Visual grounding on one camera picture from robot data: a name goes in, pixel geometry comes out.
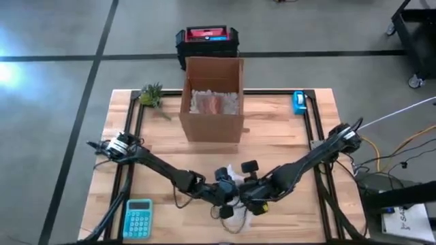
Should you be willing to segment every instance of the open cardboard box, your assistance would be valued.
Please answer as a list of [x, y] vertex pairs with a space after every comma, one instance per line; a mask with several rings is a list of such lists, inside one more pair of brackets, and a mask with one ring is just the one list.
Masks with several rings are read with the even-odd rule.
[[[179, 117], [188, 141], [238, 143], [244, 125], [244, 60], [212, 57], [189, 57], [186, 60], [186, 81]], [[238, 93], [238, 114], [189, 113], [191, 91], [209, 89], [218, 93]]]

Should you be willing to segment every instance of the concrete floor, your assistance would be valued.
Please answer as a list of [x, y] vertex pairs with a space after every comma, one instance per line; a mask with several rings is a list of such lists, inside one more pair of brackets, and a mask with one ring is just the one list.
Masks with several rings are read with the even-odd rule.
[[[422, 2], [412, 5], [421, 7]], [[402, 48], [398, 37], [386, 37], [384, 31], [400, 4], [399, 0], [285, 4], [119, 0], [104, 54], [172, 54], [177, 31], [213, 24], [240, 31], [241, 52], [398, 50]], [[0, 60], [5, 56], [94, 55], [110, 5], [107, 0], [0, 1]], [[10, 238], [37, 244], [93, 59], [0, 62], [0, 244], [18, 244]], [[343, 121], [363, 116], [369, 122], [435, 96], [434, 81], [417, 90], [407, 86], [412, 74], [408, 62], [405, 56], [389, 55], [251, 58], [245, 63], [245, 86], [333, 88]], [[95, 162], [85, 142], [99, 138], [111, 90], [140, 88], [147, 82], [181, 88], [183, 76], [175, 59], [99, 64], [50, 244], [77, 238]], [[434, 124], [435, 110], [431, 103], [420, 105], [363, 129], [362, 134], [388, 154], [409, 135]], [[373, 153], [363, 146], [355, 156], [361, 162]], [[414, 159], [408, 169], [392, 173], [416, 182], [434, 180], [434, 156]], [[429, 212], [436, 214], [436, 207], [429, 206]]]

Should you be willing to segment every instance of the black battery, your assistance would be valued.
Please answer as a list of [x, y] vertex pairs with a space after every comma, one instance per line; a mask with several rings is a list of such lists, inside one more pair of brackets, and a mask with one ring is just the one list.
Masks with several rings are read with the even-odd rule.
[[176, 35], [177, 58], [186, 70], [186, 57], [237, 57], [238, 31], [225, 25], [208, 27], [187, 27]]

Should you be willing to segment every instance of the calculator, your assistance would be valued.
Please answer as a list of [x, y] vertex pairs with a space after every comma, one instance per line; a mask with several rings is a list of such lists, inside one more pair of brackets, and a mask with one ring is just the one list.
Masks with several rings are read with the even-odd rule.
[[150, 199], [130, 199], [124, 218], [123, 239], [144, 240], [151, 234], [153, 202]]

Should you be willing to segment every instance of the wooden table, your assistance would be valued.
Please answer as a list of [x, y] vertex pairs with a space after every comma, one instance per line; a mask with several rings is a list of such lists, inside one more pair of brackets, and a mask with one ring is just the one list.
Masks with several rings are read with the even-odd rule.
[[[104, 139], [110, 139], [124, 129], [129, 106], [130, 90], [114, 90], [104, 126]], [[331, 89], [315, 89], [322, 126], [327, 136], [330, 129], [340, 123]], [[162, 118], [146, 109], [141, 137], [145, 146], [158, 157], [177, 168], [192, 169], [204, 174], [207, 182], [214, 182], [214, 171], [232, 164], [241, 173], [240, 164], [256, 159], [262, 176], [277, 165], [295, 161], [308, 153], [308, 140], [302, 116], [294, 115], [289, 95], [247, 95], [244, 101], [244, 133], [240, 144], [189, 143], [178, 119], [180, 97], [163, 99], [163, 111], [172, 117]], [[133, 122], [136, 121], [137, 108]], [[339, 159], [351, 169], [345, 156]], [[115, 175], [115, 164], [106, 164], [94, 171], [79, 238], [89, 234], [101, 220], [109, 206]], [[337, 196], [342, 211], [363, 232], [365, 218], [355, 182], [345, 170], [333, 169]], [[307, 172], [294, 192], [278, 203], [270, 203], [269, 212], [255, 216], [251, 227], [238, 235], [223, 230], [218, 220], [210, 217], [211, 205], [194, 200], [179, 210], [174, 205], [172, 185], [145, 166], [135, 166], [131, 198], [150, 198], [154, 201], [152, 243], [211, 243], [211, 242], [324, 242], [322, 218], [317, 199], [313, 170]], [[178, 194], [180, 203], [187, 200]], [[334, 229], [332, 212], [330, 224]], [[118, 229], [119, 213], [115, 217], [112, 234]]]

